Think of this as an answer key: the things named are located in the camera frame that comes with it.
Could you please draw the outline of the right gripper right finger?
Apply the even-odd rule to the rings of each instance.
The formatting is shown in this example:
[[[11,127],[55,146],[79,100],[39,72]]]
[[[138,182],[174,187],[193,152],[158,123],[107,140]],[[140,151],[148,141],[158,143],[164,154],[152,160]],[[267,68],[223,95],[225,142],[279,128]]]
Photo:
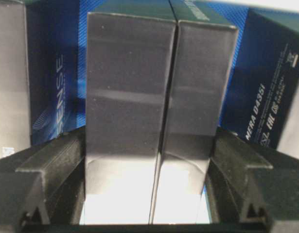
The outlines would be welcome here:
[[[207,172],[214,223],[260,223],[299,233],[299,159],[217,129]]]

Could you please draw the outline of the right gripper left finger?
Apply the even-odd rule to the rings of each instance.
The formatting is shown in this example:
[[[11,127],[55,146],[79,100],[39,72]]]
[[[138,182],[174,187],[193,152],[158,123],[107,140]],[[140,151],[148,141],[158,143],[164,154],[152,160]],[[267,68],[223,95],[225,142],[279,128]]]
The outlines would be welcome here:
[[[78,224],[85,200],[85,133],[69,132],[0,159],[0,233]]]

